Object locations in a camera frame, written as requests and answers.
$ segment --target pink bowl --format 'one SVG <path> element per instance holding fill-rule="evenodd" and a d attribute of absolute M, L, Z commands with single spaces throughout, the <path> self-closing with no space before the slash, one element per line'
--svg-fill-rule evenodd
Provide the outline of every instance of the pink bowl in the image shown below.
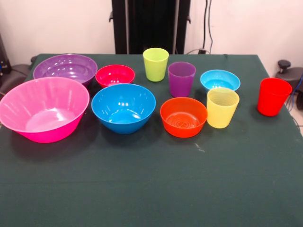
<path fill-rule="evenodd" d="M 134 71 L 125 65 L 107 65 L 96 73 L 96 81 L 101 87 L 114 84 L 130 84 L 135 77 Z"/>
<path fill-rule="evenodd" d="M 69 136 L 89 104 L 89 93 L 79 82 L 48 77 L 25 82 L 0 101 L 0 122 L 38 143 Z"/>

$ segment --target purple cup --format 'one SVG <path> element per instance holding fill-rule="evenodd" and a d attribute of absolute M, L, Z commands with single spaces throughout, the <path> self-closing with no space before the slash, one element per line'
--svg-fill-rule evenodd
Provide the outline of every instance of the purple cup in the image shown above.
<path fill-rule="evenodd" d="M 189 96 L 195 78 L 195 66 L 179 61 L 172 63 L 168 70 L 170 94 L 173 97 Z"/>
<path fill-rule="evenodd" d="M 61 54 L 48 58 L 34 70 L 34 79 L 43 77 L 70 78 L 88 86 L 95 77 L 98 66 L 94 60 L 80 54 Z"/>

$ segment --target red cup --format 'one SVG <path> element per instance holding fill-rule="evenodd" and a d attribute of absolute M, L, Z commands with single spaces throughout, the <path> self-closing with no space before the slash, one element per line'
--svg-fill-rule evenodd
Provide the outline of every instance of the red cup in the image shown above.
<path fill-rule="evenodd" d="M 262 80 L 258 111 L 268 117 L 278 115 L 292 90 L 292 86 L 282 79 L 266 78 Z"/>

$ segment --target orange bowl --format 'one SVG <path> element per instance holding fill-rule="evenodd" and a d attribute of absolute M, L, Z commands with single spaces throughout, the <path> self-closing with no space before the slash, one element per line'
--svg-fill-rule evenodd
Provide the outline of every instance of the orange bowl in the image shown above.
<path fill-rule="evenodd" d="M 193 98 L 177 97 L 163 103 L 160 115 L 169 134 L 189 138 L 201 131 L 207 120 L 207 108 Z"/>

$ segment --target purple bowl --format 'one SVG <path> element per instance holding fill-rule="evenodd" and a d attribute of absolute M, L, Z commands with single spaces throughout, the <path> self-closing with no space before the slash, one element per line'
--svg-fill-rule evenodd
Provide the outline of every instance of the purple bowl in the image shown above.
<path fill-rule="evenodd" d="M 97 64 L 80 54 L 62 54 L 48 58 L 37 65 L 34 79 L 43 77 L 65 77 L 88 86 L 98 70 Z"/>

